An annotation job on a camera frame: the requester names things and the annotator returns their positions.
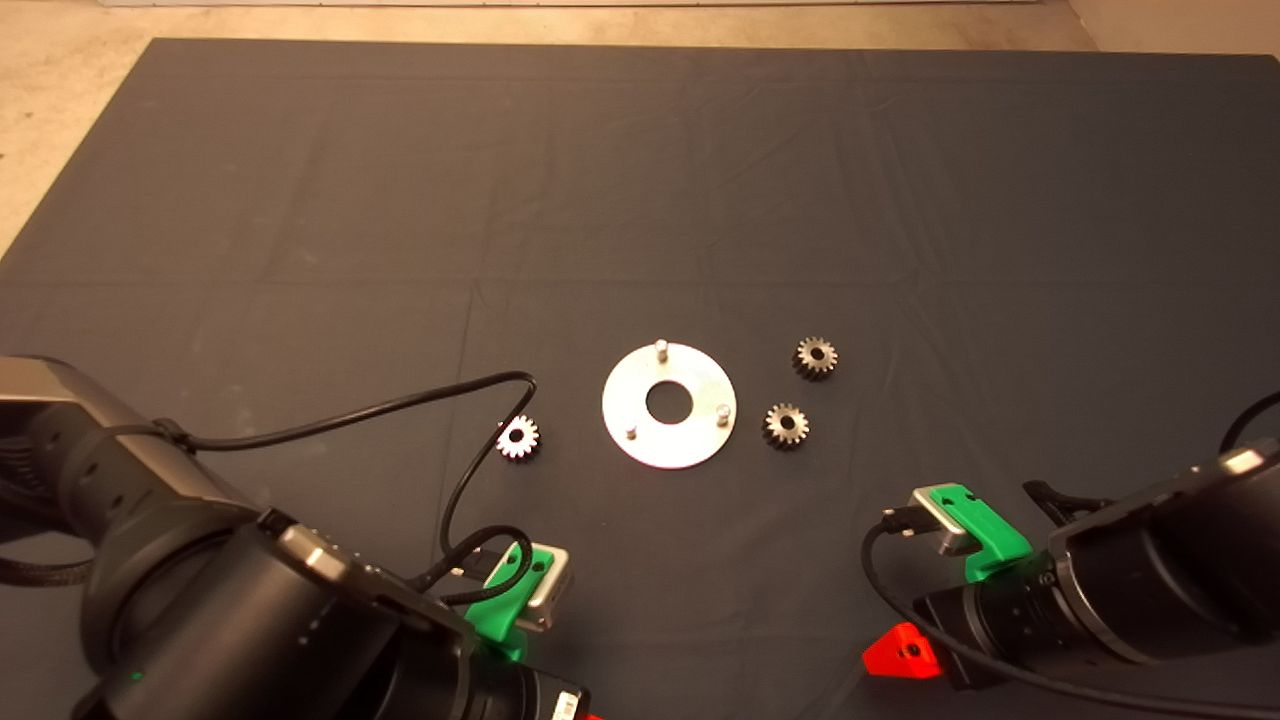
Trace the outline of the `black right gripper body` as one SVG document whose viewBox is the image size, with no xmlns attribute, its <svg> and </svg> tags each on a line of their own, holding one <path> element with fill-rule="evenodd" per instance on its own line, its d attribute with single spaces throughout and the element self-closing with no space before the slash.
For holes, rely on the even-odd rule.
<svg viewBox="0 0 1280 720">
<path fill-rule="evenodd" d="M 1064 667 L 1066 626 L 1057 585 L 1044 571 L 1009 569 L 982 583 L 955 585 L 915 598 L 932 626 L 982 653 L 1025 671 Z"/>
</svg>

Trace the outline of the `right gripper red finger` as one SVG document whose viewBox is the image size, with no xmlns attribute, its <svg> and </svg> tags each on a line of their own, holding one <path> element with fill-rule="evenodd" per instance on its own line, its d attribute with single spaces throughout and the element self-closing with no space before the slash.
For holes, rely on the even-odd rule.
<svg viewBox="0 0 1280 720">
<path fill-rule="evenodd" d="M 929 638 L 913 623 L 891 626 L 861 652 L 861 664 L 872 676 L 929 680 L 943 675 Z"/>
</svg>

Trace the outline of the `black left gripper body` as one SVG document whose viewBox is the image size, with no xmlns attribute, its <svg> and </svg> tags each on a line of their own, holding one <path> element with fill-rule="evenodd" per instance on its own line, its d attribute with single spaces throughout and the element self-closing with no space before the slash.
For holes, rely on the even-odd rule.
<svg viewBox="0 0 1280 720">
<path fill-rule="evenodd" d="M 591 693 L 573 682 L 495 655 L 458 661 L 457 719 L 589 719 Z"/>
</svg>

